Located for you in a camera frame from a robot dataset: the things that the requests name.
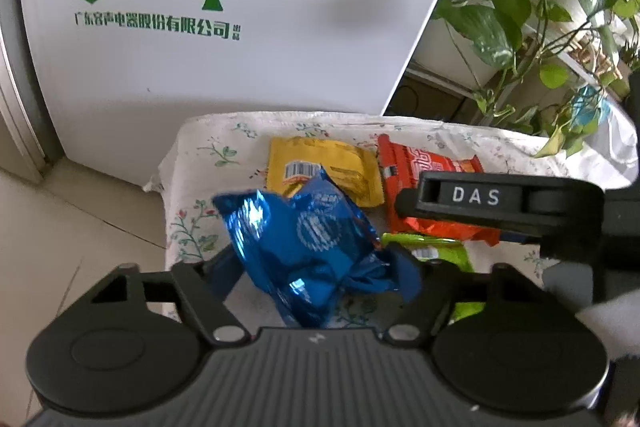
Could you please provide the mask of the blue foil snack bag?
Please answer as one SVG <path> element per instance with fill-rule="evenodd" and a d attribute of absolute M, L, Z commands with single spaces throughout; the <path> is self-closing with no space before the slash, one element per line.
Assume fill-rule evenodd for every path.
<path fill-rule="evenodd" d="M 254 285 L 300 326 L 328 324 L 346 294 L 399 289 L 369 218 L 322 168 L 291 197 L 254 190 L 213 204 Z"/>

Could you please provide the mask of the green snack packet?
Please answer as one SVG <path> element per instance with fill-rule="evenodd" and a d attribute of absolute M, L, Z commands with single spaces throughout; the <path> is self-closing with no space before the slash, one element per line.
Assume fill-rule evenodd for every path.
<path fill-rule="evenodd" d="M 454 274 L 462 279 L 466 274 L 469 279 L 471 275 L 476 274 L 466 248 L 457 239 L 443 239 L 418 233 L 385 232 L 382 234 L 381 242 L 384 247 L 399 245 L 405 248 L 416 261 L 436 270 L 442 279 L 452 279 Z"/>

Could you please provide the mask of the floral tablecloth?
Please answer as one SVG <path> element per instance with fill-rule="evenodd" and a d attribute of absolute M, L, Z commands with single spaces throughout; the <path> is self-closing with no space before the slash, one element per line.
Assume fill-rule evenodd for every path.
<path fill-rule="evenodd" d="M 581 179 L 600 187 L 620 188 L 630 182 L 608 160 L 585 145 L 564 154 L 534 158 L 544 139 L 518 132 L 446 124 L 409 117 L 373 117 L 344 113 L 235 113 L 188 120 L 145 190 L 160 192 L 166 217 L 166 268 L 178 261 L 199 262 L 218 255 L 229 236 L 213 206 L 213 196 L 263 188 L 273 136 L 332 139 L 365 148 L 378 156 L 378 135 L 452 159 L 477 155 L 485 171 Z M 555 261 L 539 258 L 539 247 L 501 242 L 464 243 L 465 268 L 488 272 L 508 262 L 538 286 L 542 272 Z M 243 275 L 224 302 L 251 332 L 285 325 L 270 296 Z M 330 327 L 380 329 L 402 308 L 398 294 L 345 296 Z"/>

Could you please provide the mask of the white metal plant stand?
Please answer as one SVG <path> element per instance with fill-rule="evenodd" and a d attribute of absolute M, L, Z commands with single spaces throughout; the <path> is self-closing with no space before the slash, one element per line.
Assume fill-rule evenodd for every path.
<path fill-rule="evenodd" d="M 630 93 L 628 76 L 630 72 L 623 63 L 613 66 L 601 50 L 600 39 L 586 35 L 582 40 L 573 41 L 550 62 L 562 66 L 568 72 L 567 82 L 555 89 L 546 87 L 539 78 L 538 67 L 534 66 L 516 85 L 509 96 L 509 102 L 517 109 L 537 105 L 540 108 L 560 104 L 584 84 L 598 84 L 600 77 L 612 72 L 615 79 L 605 88 L 605 94 L 615 102 L 622 103 Z"/>

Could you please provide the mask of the yellow snack packet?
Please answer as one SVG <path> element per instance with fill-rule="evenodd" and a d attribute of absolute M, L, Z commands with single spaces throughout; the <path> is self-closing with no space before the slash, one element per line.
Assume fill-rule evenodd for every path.
<path fill-rule="evenodd" d="M 380 167 L 365 148 L 316 138 L 273 138 L 266 187 L 291 197 L 320 170 L 361 208 L 384 204 Z"/>

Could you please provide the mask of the white refrigerator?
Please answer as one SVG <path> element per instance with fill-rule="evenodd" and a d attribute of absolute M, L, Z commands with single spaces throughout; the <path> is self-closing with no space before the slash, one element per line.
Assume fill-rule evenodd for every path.
<path fill-rule="evenodd" d="M 191 117 L 384 113 L 436 1 L 21 0 L 66 156 L 137 184 Z"/>

